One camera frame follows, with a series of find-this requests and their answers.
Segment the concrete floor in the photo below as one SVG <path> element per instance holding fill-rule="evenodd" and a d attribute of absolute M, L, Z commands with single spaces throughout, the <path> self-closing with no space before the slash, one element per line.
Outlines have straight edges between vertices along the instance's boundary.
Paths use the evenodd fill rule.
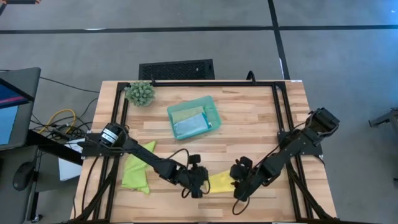
<path fill-rule="evenodd" d="M 280 26 L 398 24 L 398 2 L 386 0 L 275 0 Z M 7 6 L 0 29 L 83 29 L 173 26 L 271 26 L 267 1 L 43 0 Z M 396 223 L 397 139 L 389 125 L 368 120 L 398 105 L 398 30 L 282 31 L 291 79 L 304 82 L 311 108 L 341 120 L 322 144 L 338 216 Z M 42 76 L 99 90 L 103 80 L 135 80 L 140 63 L 212 58 L 216 79 L 281 79 L 273 31 L 150 34 L 0 35 L 0 68 L 42 68 Z M 96 95 L 41 80 L 34 114 L 81 114 Z M 91 121 L 93 104 L 85 117 Z M 49 162 L 49 169 L 57 169 Z M 67 220 L 76 182 L 40 194 L 40 223 Z"/>

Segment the computer monitor screen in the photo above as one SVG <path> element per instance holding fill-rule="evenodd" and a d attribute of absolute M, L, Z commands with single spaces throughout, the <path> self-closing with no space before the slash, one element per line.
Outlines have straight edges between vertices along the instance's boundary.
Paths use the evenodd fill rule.
<path fill-rule="evenodd" d="M 22 105 L 29 102 L 29 99 L 18 93 L 18 89 L 0 79 L 0 108 Z"/>

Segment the computer mouse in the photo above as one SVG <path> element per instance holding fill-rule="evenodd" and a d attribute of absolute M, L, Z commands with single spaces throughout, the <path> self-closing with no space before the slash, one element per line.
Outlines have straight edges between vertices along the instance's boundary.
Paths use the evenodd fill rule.
<path fill-rule="evenodd" d="M 19 166 L 17 172 L 14 174 L 12 186 L 18 191 L 24 190 L 32 179 L 35 170 L 33 162 L 24 162 Z"/>

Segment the succulent plant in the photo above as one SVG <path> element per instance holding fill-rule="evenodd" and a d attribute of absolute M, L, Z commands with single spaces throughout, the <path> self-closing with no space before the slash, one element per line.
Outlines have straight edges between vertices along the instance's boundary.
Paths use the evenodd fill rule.
<path fill-rule="evenodd" d="M 124 88 L 125 98 L 135 106 L 148 106 L 155 98 L 154 87 L 149 82 L 134 82 Z"/>

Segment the yellow cable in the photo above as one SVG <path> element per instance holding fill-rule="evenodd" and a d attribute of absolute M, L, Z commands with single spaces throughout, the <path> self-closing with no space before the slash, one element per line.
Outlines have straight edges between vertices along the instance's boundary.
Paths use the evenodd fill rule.
<path fill-rule="evenodd" d="M 64 110 L 60 110 L 60 111 L 58 111 L 58 112 L 56 112 L 50 119 L 49 119 L 49 121 L 47 122 L 47 124 L 39 131 L 39 134 L 42 134 L 42 132 L 49 126 L 49 124 L 51 123 L 51 121 L 56 117 L 56 115 L 58 115 L 58 114 L 60 114 L 60 113 L 63 113 L 63 112 L 67 112 L 67 111 L 69 111 L 69 112 L 71 112 L 72 114 L 73 114 L 73 121 L 72 121 L 72 124 L 70 125 L 70 127 L 67 129 L 67 131 L 66 131 L 66 133 L 68 133 L 69 131 L 70 131 L 70 129 L 72 128 L 72 126 L 75 124 L 75 121 L 76 121 L 76 114 L 75 114 L 75 112 L 73 111 L 73 110 L 71 110 L 71 109 L 64 109 Z"/>

